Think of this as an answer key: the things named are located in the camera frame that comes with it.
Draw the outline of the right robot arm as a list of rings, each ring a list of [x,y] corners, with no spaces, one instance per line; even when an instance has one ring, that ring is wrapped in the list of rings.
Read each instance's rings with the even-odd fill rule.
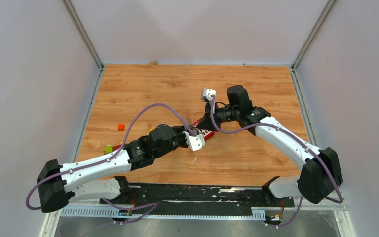
[[[203,89],[201,100],[205,112],[197,127],[223,134],[248,131],[272,144],[287,156],[300,170],[291,177],[275,177],[262,192],[263,202],[275,206],[282,198],[301,197],[313,204],[326,199],[342,204],[340,191],[343,183],[338,154],[330,147],[322,149],[283,126],[262,107],[253,106],[247,90],[242,85],[227,89],[228,103],[219,107],[216,91]]]

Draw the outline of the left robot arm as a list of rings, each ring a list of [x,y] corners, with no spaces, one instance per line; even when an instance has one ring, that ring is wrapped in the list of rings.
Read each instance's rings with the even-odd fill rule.
[[[183,127],[161,124],[148,135],[100,157],[65,164],[50,160],[37,178],[39,210],[50,213],[70,202],[93,199],[95,196],[86,188],[97,186],[99,178],[152,165],[157,158],[177,148],[197,151],[204,145],[205,140],[198,132],[189,133]]]

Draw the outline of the grey metal keyring disc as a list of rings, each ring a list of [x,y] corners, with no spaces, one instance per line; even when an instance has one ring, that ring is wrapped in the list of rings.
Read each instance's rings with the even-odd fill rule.
[[[191,117],[187,117],[186,122],[189,127],[195,127],[195,121]]]

